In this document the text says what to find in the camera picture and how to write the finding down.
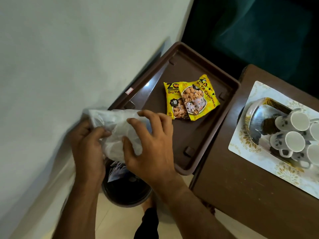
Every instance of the yellow snack packet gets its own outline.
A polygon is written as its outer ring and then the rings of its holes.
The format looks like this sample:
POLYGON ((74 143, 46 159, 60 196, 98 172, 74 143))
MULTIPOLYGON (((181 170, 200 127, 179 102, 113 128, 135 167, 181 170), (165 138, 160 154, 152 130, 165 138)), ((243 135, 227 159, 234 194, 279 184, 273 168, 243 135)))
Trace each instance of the yellow snack packet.
POLYGON ((198 81, 177 84, 192 121, 205 116, 220 105, 207 75, 202 75, 198 81))
POLYGON ((181 92, 179 91, 179 83, 165 83, 167 115, 172 119, 189 119, 185 108, 181 92))

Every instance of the hand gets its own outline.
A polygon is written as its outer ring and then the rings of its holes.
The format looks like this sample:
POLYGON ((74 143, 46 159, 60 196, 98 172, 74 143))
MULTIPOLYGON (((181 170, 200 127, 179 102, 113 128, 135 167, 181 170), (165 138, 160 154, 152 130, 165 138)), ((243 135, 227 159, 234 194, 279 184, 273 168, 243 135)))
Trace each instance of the hand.
POLYGON ((150 120, 153 132, 150 134, 141 121, 127 119, 140 138, 143 151, 136 156, 130 140, 124 137, 125 164, 132 173, 155 189, 178 175, 174 168, 172 119, 163 113, 148 110, 140 111, 138 115, 150 120))
POLYGON ((111 133, 101 126, 91 131, 89 120, 82 121, 69 133, 75 163, 76 183, 99 189, 105 176, 99 139, 110 135, 111 133))

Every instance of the leg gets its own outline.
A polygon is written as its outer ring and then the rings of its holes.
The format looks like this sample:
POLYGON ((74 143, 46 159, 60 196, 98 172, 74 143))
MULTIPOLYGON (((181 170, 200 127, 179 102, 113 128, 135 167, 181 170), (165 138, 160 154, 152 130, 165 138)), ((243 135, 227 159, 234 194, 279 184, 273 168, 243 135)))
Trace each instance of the leg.
POLYGON ((151 195, 147 201, 142 204, 144 210, 144 216, 142 218, 142 224, 137 229, 134 239, 158 239, 157 226, 159 220, 157 217, 156 206, 151 195))

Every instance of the brown plastic tray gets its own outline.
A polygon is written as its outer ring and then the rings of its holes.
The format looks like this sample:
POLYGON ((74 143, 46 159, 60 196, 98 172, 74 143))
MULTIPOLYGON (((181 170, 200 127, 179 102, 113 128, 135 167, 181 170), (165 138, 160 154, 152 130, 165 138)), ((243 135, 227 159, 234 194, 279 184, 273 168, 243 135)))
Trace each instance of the brown plastic tray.
POLYGON ((220 105, 196 121, 173 120, 175 169, 182 175, 194 172, 210 141, 233 103, 240 83, 187 45, 175 43, 144 75, 135 80, 110 106, 112 109, 147 109, 166 114, 163 82, 191 82, 206 74, 220 105))

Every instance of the teal fabric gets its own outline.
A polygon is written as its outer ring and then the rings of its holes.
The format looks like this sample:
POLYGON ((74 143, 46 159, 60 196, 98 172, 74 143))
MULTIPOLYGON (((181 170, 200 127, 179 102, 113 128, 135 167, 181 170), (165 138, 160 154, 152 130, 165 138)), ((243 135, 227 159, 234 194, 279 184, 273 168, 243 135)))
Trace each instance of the teal fabric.
POLYGON ((182 41, 235 78, 252 63, 319 98, 317 3, 195 0, 182 41))

